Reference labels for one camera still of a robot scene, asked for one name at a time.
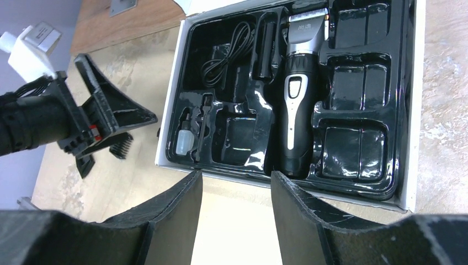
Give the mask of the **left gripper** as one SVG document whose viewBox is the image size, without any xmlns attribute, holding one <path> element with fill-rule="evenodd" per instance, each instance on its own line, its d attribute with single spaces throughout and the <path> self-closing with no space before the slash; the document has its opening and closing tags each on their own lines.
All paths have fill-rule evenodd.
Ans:
<svg viewBox="0 0 468 265">
<path fill-rule="evenodd" d="M 74 63 L 90 93 L 80 107 L 63 74 L 57 79 L 42 76 L 1 95 L 2 156 L 55 142 L 78 157 L 76 167 L 85 179 L 96 163 L 96 153 L 109 151 L 124 132 L 158 122 L 155 113 L 111 83 L 89 54 L 77 55 Z M 101 136 L 113 137 L 101 147 Z"/>
</svg>

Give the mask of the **small black comb guard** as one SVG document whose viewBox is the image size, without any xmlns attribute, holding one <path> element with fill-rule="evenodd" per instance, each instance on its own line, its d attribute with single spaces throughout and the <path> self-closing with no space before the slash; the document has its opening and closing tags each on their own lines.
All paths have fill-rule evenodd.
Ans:
<svg viewBox="0 0 468 265">
<path fill-rule="evenodd" d="M 120 142 L 113 144 L 109 147 L 109 152 L 120 160 L 125 160 L 127 158 L 131 144 L 134 140 L 132 135 L 128 132 L 124 133 L 123 137 L 124 138 Z"/>
</svg>

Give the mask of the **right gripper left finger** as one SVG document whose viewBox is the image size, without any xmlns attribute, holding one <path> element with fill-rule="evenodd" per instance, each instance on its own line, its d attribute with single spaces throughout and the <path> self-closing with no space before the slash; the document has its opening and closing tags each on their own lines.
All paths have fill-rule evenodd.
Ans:
<svg viewBox="0 0 468 265">
<path fill-rule="evenodd" d="M 194 171 L 103 222 L 56 210 L 1 211 L 2 264 L 190 264 L 203 195 Z"/>
</svg>

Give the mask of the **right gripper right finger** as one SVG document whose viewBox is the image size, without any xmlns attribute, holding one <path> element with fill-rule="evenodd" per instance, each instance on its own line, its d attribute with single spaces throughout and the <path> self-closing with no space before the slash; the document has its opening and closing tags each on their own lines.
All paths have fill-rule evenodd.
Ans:
<svg viewBox="0 0 468 265">
<path fill-rule="evenodd" d="M 284 264 L 466 264 L 467 216 L 413 214 L 384 225 L 346 213 L 281 172 L 271 197 Z"/>
</svg>

